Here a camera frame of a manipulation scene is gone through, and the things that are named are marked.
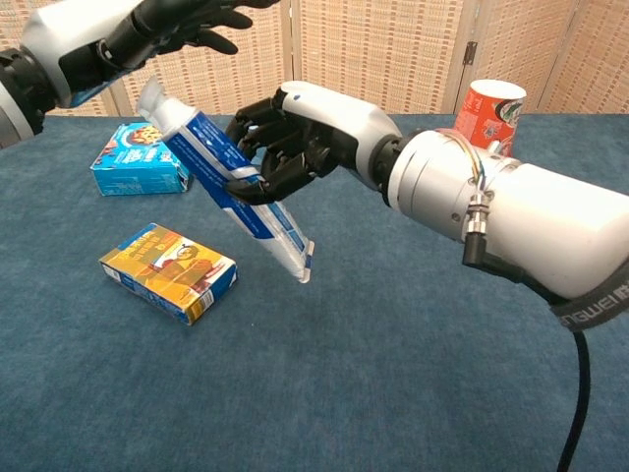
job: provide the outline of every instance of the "red cup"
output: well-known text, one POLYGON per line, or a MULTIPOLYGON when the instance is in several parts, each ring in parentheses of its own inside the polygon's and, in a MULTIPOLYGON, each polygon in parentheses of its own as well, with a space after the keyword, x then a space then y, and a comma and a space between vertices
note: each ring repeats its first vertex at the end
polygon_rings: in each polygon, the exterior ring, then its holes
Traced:
POLYGON ((509 82, 482 79, 470 84, 456 117, 454 129, 472 145, 488 148, 500 142, 500 153, 511 156, 511 149, 526 91, 509 82))

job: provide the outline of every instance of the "black cable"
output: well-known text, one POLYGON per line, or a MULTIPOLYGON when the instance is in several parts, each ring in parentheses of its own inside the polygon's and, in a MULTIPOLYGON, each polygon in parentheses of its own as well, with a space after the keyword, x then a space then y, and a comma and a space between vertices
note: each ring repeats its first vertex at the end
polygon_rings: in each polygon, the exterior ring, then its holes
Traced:
POLYGON ((570 467, 572 456, 577 448, 577 443, 581 437, 583 425, 588 416, 588 405, 590 403, 590 353, 588 352, 588 341, 582 331, 573 332, 574 341, 577 344, 577 353, 579 355, 579 397, 577 399, 577 408, 572 419, 572 427, 570 434, 566 439, 566 444, 561 453, 561 459, 557 466, 557 472, 566 472, 570 467))

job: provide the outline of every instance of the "cereal box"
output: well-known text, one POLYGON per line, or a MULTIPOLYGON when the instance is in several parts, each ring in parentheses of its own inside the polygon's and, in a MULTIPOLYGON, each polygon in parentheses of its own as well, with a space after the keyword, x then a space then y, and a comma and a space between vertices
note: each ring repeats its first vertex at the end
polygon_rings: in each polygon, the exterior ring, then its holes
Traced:
POLYGON ((149 123, 118 127, 91 170, 104 196, 182 193, 190 182, 189 170, 149 123))
POLYGON ((236 282, 231 259, 151 223, 100 259, 105 273, 186 325, 236 282))

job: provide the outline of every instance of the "toothpaste tube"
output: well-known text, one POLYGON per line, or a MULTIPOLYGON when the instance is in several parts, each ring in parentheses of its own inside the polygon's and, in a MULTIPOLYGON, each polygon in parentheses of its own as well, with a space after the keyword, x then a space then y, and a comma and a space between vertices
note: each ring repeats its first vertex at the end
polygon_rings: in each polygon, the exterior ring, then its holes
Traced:
POLYGON ((310 280, 315 244, 304 236, 286 207, 281 203, 249 206, 224 190, 230 180, 262 179, 227 135, 198 109, 167 96, 156 78, 144 87, 138 112, 161 132, 166 146, 241 228, 302 283, 310 280))

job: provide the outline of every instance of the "black robotic finger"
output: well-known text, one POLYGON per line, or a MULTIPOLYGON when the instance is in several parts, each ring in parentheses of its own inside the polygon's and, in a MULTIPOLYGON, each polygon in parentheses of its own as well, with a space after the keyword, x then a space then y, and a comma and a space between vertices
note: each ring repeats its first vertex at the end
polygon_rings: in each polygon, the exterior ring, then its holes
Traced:
POLYGON ((271 98, 264 98, 256 103, 241 108, 227 125, 225 134, 238 145, 252 126, 265 125, 282 120, 282 115, 273 108, 271 98))
POLYGON ((304 143, 303 133, 300 130, 296 130, 283 139, 271 143, 266 149, 272 154, 297 155, 305 147, 306 143, 304 143))
POLYGON ((182 30, 197 30, 199 27, 213 28, 224 26, 234 30, 247 30, 254 22, 247 15, 235 10, 217 10, 211 3, 194 12, 183 23, 182 30))
POLYGON ((251 159, 259 148, 283 141, 295 133, 295 127, 286 121, 274 121, 250 130, 241 140, 240 149, 251 159))
POLYGON ((268 180, 250 184, 236 180, 228 182, 225 190, 247 205, 264 205, 284 200, 315 179, 304 165, 302 157, 295 157, 278 168, 268 180))
POLYGON ((200 29, 197 37, 191 41, 191 45, 210 47, 226 55, 233 56, 238 53, 238 46, 236 46, 236 44, 209 28, 200 29))
POLYGON ((234 8, 251 7, 251 8, 268 8, 279 3, 279 0, 233 0, 231 2, 234 8))
POLYGON ((262 159, 259 173, 265 179, 268 178, 277 167, 285 163, 288 159, 301 154, 306 147, 303 134, 296 131, 283 140, 277 141, 266 148, 266 153, 262 159))
POLYGON ((336 165, 338 162, 331 156, 329 147, 312 140, 304 152, 282 162, 267 179, 253 184, 231 181, 225 190, 248 205, 269 204, 284 200, 310 184, 315 177, 327 175, 336 165))

